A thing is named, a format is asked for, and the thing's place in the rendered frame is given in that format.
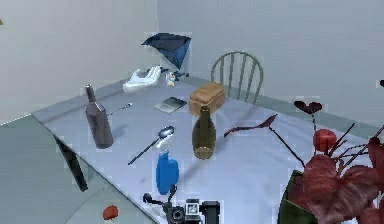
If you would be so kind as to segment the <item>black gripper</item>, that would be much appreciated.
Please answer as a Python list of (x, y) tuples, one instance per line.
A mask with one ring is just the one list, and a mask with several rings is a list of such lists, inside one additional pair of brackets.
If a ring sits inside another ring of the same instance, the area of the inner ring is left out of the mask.
[(166, 219), (168, 224), (184, 224), (185, 221), (185, 210), (181, 206), (172, 206), (172, 198), (177, 191), (177, 186), (175, 184), (170, 185), (169, 196), (167, 202), (169, 203), (169, 207), (164, 207), (165, 203), (162, 201), (154, 200), (149, 193), (145, 193), (143, 195), (143, 202), (153, 205), (160, 205), (163, 208), (163, 211), (166, 214)]

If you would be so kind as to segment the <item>blue spray bottle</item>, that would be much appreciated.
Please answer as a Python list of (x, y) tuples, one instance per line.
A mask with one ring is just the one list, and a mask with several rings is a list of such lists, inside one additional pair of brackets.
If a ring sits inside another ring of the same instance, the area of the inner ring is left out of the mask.
[(175, 185), (179, 179), (179, 164), (169, 157), (170, 139), (162, 139), (156, 147), (160, 150), (156, 166), (156, 186), (161, 195), (170, 191), (170, 186)]

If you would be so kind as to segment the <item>red tomato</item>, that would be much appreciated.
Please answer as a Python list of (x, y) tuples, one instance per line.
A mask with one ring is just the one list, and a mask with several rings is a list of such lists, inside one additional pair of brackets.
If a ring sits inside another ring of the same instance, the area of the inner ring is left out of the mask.
[(118, 207), (115, 205), (110, 205), (106, 207), (102, 213), (104, 220), (113, 220), (119, 215)]

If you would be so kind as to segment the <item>olive green glass bottle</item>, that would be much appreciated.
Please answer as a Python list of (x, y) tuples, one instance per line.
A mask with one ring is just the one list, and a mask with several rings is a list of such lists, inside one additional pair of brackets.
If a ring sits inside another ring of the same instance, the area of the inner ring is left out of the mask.
[(216, 129), (211, 119), (210, 108), (202, 106), (200, 116), (192, 131), (192, 146), (194, 155), (201, 160), (209, 159), (216, 144)]

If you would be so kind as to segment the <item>grey flat book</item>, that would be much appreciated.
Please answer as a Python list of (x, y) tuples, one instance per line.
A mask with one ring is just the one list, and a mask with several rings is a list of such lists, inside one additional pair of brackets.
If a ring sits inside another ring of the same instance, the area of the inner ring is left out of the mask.
[(166, 114), (171, 114), (171, 113), (177, 111), (178, 109), (182, 108), (186, 104), (187, 104), (187, 102), (182, 100), (182, 99), (178, 99), (175, 97), (169, 97), (169, 98), (165, 99), (164, 101), (156, 104), (154, 106), (154, 108), (161, 111), (161, 112), (164, 112)]

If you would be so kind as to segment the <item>small silver fork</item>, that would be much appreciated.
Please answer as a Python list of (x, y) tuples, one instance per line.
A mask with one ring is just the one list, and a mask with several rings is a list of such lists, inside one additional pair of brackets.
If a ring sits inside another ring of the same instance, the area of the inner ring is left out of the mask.
[(126, 104), (126, 105), (124, 105), (124, 106), (122, 106), (122, 107), (120, 107), (120, 108), (118, 108), (118, 109), (116, 109), (116, 110), (114, 110), (114, 111), (108, 113), (107, 116), (112, 116), (112, 115), (115, 114), (116, 112), (118, 112), (118, 111), (120, 111), (120, 110), (128, 109), (128, 108), (130, 108), (131, 106), (132, 106), (132, 103), (128, 103), (128, 104)]

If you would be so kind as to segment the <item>dark grey glass bottle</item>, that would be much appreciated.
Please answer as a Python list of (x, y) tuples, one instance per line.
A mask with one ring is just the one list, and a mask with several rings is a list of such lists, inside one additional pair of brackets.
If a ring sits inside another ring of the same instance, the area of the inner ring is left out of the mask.
[(85, 92), (88, 98), (85, 114), (95, 145), (99, 149), (109, 148), (113, 145), (114, 139), (106, 110), (97, 101), (94, 89), (90, 84), (85, 85)]

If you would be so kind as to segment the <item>pale blue dining table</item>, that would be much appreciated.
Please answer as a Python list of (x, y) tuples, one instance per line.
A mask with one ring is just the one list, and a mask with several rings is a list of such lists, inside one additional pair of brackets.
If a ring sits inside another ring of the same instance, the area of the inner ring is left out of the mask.
[(290, 103), (268, 97), (260, 97), (255, 105), (229, 98), (213, 115), (217, 130), (214, 154), (208, 160), (199, 160), (191, 142), (195, 117), (186, 107), (166, 114), (154, 106), (171, 96), (186, 100), (202, 83), (189, 77), (173, 87), (161, 81), (132, 94), (125, 93), (121, 83), (96, 90), (98, 100), (109, 113), (132, 103), (130, 108), (110, 116), (114, 143), (104, 150), (98, 149), (92, 139), (84, 95), (33, 115), (60, 143), (160, 224), (166, 222), (162, 211), (142, 200), (144, 193), (157, 192), (156, 150), (148, 150), (131, 165), (128, 162), (168, 125), (175, 128), (170, 155), (180, 169), (175, 201), (217, 200), (221, 204), (221, 224), (276, 224), (280, 200), (292, 171), (313, 154), (315, 127), (329, 128), (343, 136), (344, 147), (349, 151), (356, 151), (377, 130), (325, 112), (310, 117)]

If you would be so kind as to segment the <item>brown bread loaf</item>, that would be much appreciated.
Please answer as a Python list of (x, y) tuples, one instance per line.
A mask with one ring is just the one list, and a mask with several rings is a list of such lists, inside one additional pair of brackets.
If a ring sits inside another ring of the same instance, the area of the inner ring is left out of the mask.
[(189, 112), (193, 116), (200, 115), (202, 106), (208, 106), (214, 113), (225, 102), (225, 90), (221, 84), (210, 82), (196, 89), (189, 96)]

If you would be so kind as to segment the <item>white dish rack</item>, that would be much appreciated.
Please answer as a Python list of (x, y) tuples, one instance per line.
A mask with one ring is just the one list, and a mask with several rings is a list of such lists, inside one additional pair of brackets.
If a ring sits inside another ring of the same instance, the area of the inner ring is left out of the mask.
[(133, 93), (157, 85), (161, 76), (161, 67), (151, 67), (144, 77), (140, 77), (140, 74), (142, 74), (142, 71), (140, 69), (136, 70), (130, 79), (122, 85), (126, 93)]

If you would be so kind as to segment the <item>red leaved house plant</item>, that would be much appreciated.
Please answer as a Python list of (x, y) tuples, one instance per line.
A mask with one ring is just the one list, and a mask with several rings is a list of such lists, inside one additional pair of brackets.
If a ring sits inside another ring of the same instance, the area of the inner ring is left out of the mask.
[(384, 143), (373, 136), (357, 153), (317, 151), (293, 171), (280, 202), (277, 224), (384, 224)]

